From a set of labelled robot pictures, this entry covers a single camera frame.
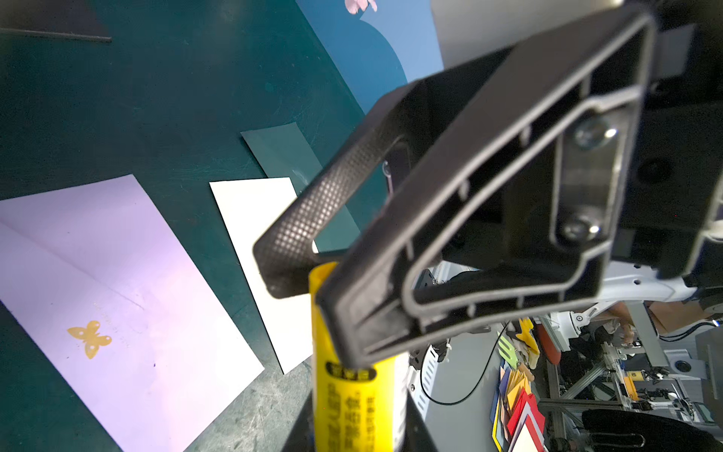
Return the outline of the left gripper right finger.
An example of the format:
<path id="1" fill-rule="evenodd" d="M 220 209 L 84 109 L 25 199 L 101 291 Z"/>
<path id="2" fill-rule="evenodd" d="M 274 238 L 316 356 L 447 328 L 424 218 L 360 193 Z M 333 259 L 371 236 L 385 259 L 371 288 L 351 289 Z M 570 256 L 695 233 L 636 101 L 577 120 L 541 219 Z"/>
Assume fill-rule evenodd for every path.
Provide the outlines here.
<path id="1" fill-rule="evenodd" d="M 404 452 L 438 451 L 429 433 L 429 429 L 410 394 L 407 394 L 405 423 Z"/>

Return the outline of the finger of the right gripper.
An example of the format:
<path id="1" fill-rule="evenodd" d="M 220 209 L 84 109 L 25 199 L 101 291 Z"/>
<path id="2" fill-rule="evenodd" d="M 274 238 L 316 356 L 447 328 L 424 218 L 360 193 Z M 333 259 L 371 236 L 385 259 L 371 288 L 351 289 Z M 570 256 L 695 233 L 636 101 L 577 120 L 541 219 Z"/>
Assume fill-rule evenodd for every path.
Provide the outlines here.
<path id="1" fill-rule="evenodd" d="M 597 13 L 527 39 L 418 159 L 323 285 L 340 360 L 592 297 L 606 269 L 653 17 Z"/>
<path id="2" fill-rule="evenodd" d="M 288 296 L 309 291 L 312 269 L 343 256 L 315 255 L 312 243 L 393 149 L 420 158 L 463 111 L 508 56 L 503 49 L 395 89 L 382 96 L 329 164 L 256 243 L 267 243 L 287 268 L 276 288 Z"/>

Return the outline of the cream yellow envelope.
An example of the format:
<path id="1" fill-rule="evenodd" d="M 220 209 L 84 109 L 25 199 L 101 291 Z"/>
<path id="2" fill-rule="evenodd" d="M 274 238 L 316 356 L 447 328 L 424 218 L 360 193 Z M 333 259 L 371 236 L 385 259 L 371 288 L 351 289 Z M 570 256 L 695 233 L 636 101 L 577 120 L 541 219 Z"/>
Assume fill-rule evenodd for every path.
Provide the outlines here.
<path id="1" fill-rule="evenodd" d="M 297 198 L 288 178 L 219 181 L 210 184 L 239 264 L 252 292 L 282 373 L 287 374 L 313 353 L 311 299 L 288 296 L 275 286 L 287 268 L 279 255 L 256 243 Z"/>

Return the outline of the dark green envelope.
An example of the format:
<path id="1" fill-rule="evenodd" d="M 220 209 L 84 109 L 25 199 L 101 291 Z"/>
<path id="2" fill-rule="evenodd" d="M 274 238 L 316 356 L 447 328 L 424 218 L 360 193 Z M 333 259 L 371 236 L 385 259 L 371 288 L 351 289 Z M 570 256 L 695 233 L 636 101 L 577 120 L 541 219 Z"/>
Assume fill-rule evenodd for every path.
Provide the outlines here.
<path id="1" fill-rule="evenodd" d="M 244 143 L 268 178 L 288 177 L 301 194 L 322 166 L 295 122 L 241 133 Z M 360 229 L 346 207 L 329 222 L 316 238 L 320 252 L 345 250 L 358 237 Z"/>

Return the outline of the purple envelope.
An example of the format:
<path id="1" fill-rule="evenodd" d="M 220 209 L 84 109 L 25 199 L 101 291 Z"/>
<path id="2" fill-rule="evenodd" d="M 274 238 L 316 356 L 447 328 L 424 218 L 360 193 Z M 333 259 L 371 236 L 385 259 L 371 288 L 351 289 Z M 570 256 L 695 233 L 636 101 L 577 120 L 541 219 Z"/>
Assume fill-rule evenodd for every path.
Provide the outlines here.
<path id="1" fill-rule="evenodd" d="M 263 371 L 131 175 L 3 201 L 1 301 L 125 451 L 186 449 Z"/>

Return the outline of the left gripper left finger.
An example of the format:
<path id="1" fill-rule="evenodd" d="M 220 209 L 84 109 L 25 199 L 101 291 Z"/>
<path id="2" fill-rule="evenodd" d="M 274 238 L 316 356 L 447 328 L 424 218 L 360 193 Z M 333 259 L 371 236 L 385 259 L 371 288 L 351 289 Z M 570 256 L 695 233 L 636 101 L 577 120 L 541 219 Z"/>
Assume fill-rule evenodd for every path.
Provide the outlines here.
<path id="1" fill-rule="evenodd" d="M 312 395 L 308 395 L 281 451 L 314 452 L 314 409 Z"/>

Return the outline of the yellow glue stick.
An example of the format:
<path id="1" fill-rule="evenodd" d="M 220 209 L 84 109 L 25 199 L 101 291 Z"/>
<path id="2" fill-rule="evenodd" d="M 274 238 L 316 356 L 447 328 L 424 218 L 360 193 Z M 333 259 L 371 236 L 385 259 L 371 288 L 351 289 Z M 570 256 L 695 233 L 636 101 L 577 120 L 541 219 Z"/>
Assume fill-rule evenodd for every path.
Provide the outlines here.
<path id="1" fill-rule="evenodd" d="M 409 356 L 402 353 L 359 369 L 341 364 L 317 303 L 317 293 L 335 267 L 320 265 L 309 275 L 314 449 L 400 451 L 406 431 Z"/>

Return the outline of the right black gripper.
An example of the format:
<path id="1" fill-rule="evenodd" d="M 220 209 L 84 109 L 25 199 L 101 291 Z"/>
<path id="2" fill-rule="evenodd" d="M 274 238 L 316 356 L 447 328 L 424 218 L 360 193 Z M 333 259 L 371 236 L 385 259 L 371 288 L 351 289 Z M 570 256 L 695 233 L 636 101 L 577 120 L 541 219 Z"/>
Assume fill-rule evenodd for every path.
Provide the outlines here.
<path id="1" fill-rule="evenodd" d="M 722 288 L 722 4 L 650 1 L 659 33 L 612 256 Z"/>

